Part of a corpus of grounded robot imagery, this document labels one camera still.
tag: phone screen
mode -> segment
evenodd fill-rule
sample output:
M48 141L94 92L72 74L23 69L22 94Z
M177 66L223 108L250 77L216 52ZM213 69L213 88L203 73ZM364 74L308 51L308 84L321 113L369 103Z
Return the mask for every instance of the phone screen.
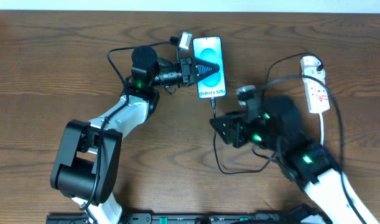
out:
M196 38L193 40L193 49L195 58L217 63L220 66L219 72L198 82L198 96L200 98L225 96L226 82L220 37Z

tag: white wall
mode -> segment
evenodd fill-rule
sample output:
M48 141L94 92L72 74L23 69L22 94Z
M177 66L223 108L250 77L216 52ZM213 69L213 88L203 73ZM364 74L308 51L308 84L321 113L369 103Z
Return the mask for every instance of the white wall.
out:
M380 0L0 0L0 9L380 13Z

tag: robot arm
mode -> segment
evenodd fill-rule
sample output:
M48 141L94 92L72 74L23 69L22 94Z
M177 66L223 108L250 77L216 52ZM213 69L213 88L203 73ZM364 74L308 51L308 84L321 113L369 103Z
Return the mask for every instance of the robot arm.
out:
M135 48L131 82L127 79L127 90L118 103L95 119L67 124L50 184L81 206L87 204L86 212L98 223L118 223L121 217L122 208L112 195L121 141L155 111L159 92L154 86L191 86L220 69L204 60L179 58L178 50L188 48L190 39L191 35L185 32L180 39L171 38L171 44L177 46L175 63L159 58L150 46ZM97 157L94 162L88 161L78 157L78 153L93 153Z
M304 191L333 223L361 223L350 207L341 184L341 167L327 148L307 135L299 110L287 96L261 101L254 86L237 89L235 111L213 118L210 124L226 144L251 142L277 153L282 173ZM343 174L348 195L366 223L378 223Z

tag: wire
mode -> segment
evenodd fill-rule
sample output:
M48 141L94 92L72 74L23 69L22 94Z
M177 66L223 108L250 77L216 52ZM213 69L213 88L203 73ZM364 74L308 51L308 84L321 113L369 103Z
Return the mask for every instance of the wire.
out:
M326 86L326 84L324 84L323 82L321 82L320 80L314 78L314 77L311 77L311 76L308 76L308 75L302 75L302 74L298 74L298 75L288 75L286 77L282 77L282 78L278 78L276 80L273 80L271 82L268 82L266 84L264 84L262 87L260 87L259 90L267 90L269 89L270 87L280 83L280 82L286 82L286 81L289 81L289 80L294 80L294 79L299 79L299 78L308 78L308 79L311 79L315 82L317 82L318 84L320 84L322 87L324 87L325 91L327 91L327 94L328 94L328 97L329 99L333 102L333 106L335 107L335 111L336 111L336 116L338 118L338 123L339 123L339 151L340 151L340 158L339 158L339 172L340 172L340 182L341 182L341 186L342 186L342 189L343 189L343 193L345 194L345 197L347 199L347 202L348 204L350 205L351 209L353 209L354 213L356 214L356 216L359 218L360 222L363 223L363 224L366 224L364 218L361 216L361 214L359 213L359 211L357 210L357 208L355 207L352 199L350 198L347 190L346 190L346 187L345 187L345 181L344 181L344 166L345 166L345 131L344 131L344 127L343 127L343 120L341 118L341 113L340 113L340 109L339 109L339 104L338 104L338 101L336 99L336 97L334 96L334 94L332 93L331 90L329 90L329 88Z
M320 140L320 144L323 146L324 145L324 118L322 116L322 112L319 113L320 115L320 127L321 127L321 140Z
M174 90L173 92L169 91L169 88L171 88L171 87L174 87L174 88L175 88L175 90ZM164 90L165 90L169 95L173 95L173 94L175 94L175 92L176 92L176 86L170 86L170 87L166 87L166 86L164 86Z
M147 46L153 47L153 46L162 45L162 44L169 44L169 43L170 43L169 41L164 41L164 42L158 42L158 43L154 43L154 44L149 44ZM114 62L111 60L111 52L120 51L120 50L131 50L131 49L135 49L137 47L141 47L141 46L122 47L122 48L117 48L117 49L111 49L107 53L107 59L108 59L109 63L114 68L116 74L118 75L119 79L121 79L121 82L123 84L123 87L124 87L123 91L124 91L124 94L126 95L126 101L125 101L125 103L123 105L121 105L119 108L117 108L111 114L109 114L107 117L105 117L104 121L101 123L100 133L99 133L99 141L98 141L98 146L97 146L96 178L95 178L95 182L93 184L93 188L91 190L91 194L90 194L89 200L87 201L87 203L84 204L84 206L80 207L81 211L86 211L88 209L88 207L91 205L91 203L94 201L95 195L96 195L96 191L97 191L97 186L98 186L98 183L100 181L100 169L101 169L100 166L101 166L101 155L102 155L101 151L103 150L102 146L103 146L104 127L106 126L106 124L108 123L108 121L118 111L120 111L121 109L123 109L129 103L129 90L128 90L128 87L127 87L128 79L125 80L122 77L121 72L118 70L118 68L115 66Z
M319 65L319 66L317 67L317 71L321 71L321 70L324 68L324 64L323 64L322 60L319 59L315 54L313 54L313 53L311 53L311 52L302 52L302 53L294 54L294 55L291 55L291 56L288 56L288 57L284 57L284 58L282 58L282 59L280 59L280 60L274 62L274 63L269 67L269 69L268 69L268 71L267 71L267 75L266 75L266 83L269 82L269 79L270 79L270 71L271 71L271 69L272 69L275 65L277 65L278 63L280 63L280 62L282 62L282 61L284 61L284 60L287 60L287 59L290 59L290 58L294 58L294 57L297 57L297 56L302 56L302 55L311 55L311 56L314 56L314 57L316 57L316 58L321 62L321 65ZM261 94L261 100L264 99L264 92L265 92L265 90L262 91L262 94Z
M97 220L96 220L96 218L93 216L92 213L90 213L90 211L89 211L88 208L85 210L85 212L88 214L89 218L91 218L91 220L93 221L93 224L97 224L98 223Z
M213 118L216 118L216 100L212 97L210 99L210 101L211 101L211 107L212 107L212 110L213 110ZM213 135L213 151L215 152L217 167L219 168L220 172L223 173L223 174L227 174L227 175L233 175L233 174L254 174L254 173L262 172L270 164L270 162L272 161L271 158L273 158L275 156L275 153L273 153L273 155L271 156L271 158L269 158L269 160L264 164L264 166L262 166L258 170L245 170L245 171L237 171L237 172L225 172L221 168L220 163L219 163L219 158L217 156L216 135L217 135L217 131L215 130L215 133Z
M270 159L271 160L271 162L278 162L278 161L276 161L274 158L275 158L275 156L276 156L276 154L273 154L272 156L266 156L266 155L262 155L262 154L259 154L259 153L257 153L256 152L256 147L254 146L254 147L252 147L252 152L253 152L253 154L255 154L255 156L259 156L260 158L263 158L263 159Z

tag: white power strip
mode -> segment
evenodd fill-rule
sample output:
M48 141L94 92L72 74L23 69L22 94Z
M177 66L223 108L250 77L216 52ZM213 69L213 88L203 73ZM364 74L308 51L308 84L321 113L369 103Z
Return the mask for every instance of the white power strip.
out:
M319 59L314 56L304 56L300 61L300 65L302 66L302 75L317 78L325 84L325 70L317 71L317 67L321 65ZM306 90L308 112L318 114L329 110L328 93L324 87L309 78L303 78L303 82Z

